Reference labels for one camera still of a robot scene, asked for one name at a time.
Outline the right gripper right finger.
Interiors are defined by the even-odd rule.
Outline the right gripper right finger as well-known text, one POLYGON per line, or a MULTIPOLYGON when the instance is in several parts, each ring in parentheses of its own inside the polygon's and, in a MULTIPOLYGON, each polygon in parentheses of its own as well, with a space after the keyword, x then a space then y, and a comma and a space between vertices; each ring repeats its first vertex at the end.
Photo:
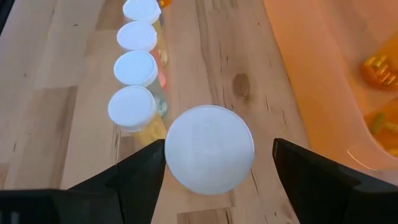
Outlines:
POLYGON ((282 138, 272 157, 300 224, 398 224, 398 186, 282 138))

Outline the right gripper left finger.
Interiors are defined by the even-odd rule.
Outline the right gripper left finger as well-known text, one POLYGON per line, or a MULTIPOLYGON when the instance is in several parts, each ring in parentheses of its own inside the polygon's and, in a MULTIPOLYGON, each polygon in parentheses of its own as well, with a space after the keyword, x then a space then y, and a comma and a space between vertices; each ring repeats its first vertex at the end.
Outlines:
POLYGON ((158 139, 66 190, 0 190, 0 224, 150 224, 165 172, 158 139))

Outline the large amber pill bottle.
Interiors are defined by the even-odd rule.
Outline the large amber pill bottle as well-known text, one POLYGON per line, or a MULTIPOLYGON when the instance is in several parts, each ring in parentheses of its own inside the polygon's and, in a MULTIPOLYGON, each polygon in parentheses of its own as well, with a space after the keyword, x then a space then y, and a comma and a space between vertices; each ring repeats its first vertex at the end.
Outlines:
POLYGON ((364 121, 379 145, 398 158, 398 98, 365 115, 364 121))
POLYGON ((173 121, 165 138, 169 170, 197 194, 234 189, 248 175, 254 157, 254 140, 246 123, 216 105, 186 110, 173 121))
POLYGON ((360 69, 363 80, 372 88, 398 91, 398 31, 383 42, 360 69))

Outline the small pale yellow pill bottle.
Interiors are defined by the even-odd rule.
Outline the small pale yellow pill bottle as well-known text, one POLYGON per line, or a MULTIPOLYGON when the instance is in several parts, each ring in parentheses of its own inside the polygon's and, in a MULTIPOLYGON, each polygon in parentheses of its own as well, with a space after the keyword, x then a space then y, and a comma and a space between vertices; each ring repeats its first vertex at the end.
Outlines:
POLYGON ((143 146, 166 137, 167 130, 157 112, 155 98, 142 86, 126 86, 118 90, 108 103, 108 116, 143 146))

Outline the small teal pill bottle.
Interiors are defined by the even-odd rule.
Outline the small teal pill bottle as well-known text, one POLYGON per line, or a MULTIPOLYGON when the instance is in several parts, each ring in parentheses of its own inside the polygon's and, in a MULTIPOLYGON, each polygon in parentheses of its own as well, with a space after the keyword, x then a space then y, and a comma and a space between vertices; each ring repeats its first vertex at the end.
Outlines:
POLYGON ((127 52, 114 63, 113 73, 117 81, 124 86, 142 86, 148 89, 157 103, 157 112, 164 117, 168 112, 168 104, 155 58, 141 50, 127 52))

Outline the small pink pill bottle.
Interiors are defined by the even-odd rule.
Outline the small pink pill bottle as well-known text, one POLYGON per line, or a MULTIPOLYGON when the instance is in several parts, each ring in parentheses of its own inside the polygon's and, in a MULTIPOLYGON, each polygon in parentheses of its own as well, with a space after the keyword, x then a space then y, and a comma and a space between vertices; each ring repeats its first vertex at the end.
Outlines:
POLYGON ((141 50, 149 52, 160 70, 160 85, 165 89, 167 84, 164 67, 168 62, 167 48, 160 22, 149 24, 142 21, 128 22, 118 30, 116 40, 125 51, 141 50))

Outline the small yellow-green pill bottle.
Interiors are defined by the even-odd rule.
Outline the small yellow-green pill bottle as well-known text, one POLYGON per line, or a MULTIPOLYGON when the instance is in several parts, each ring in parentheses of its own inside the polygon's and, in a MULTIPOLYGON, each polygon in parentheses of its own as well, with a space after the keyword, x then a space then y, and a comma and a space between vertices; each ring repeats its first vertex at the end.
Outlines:
POLYGON ((123 15, 126 22, 141 21, 154 27, 160 59, 162 64, 166 65, 169 58, 162 30, 162 11, 157 0, 126 0, 123 15))

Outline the orange translucent plastic bin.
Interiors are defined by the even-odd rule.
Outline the orange translucent plastic bin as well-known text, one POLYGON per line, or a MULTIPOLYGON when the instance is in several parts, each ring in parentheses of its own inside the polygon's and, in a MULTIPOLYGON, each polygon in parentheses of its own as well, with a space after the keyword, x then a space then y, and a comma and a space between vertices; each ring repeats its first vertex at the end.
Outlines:
POLYGON ((398 67, 398 0, 264 0, 313 151, 398 185, 398 158, 364 115, 398 90, 370 87, 360 66, 382 53, 398 67))

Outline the black table frame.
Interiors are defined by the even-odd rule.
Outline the black table frame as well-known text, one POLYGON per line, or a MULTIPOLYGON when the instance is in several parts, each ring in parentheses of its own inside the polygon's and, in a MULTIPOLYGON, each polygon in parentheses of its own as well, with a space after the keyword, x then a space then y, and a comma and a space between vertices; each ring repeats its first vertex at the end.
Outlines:
POLYGON ((15 0, 0 0, 0 35, 9 17, 14 1, 15 0))

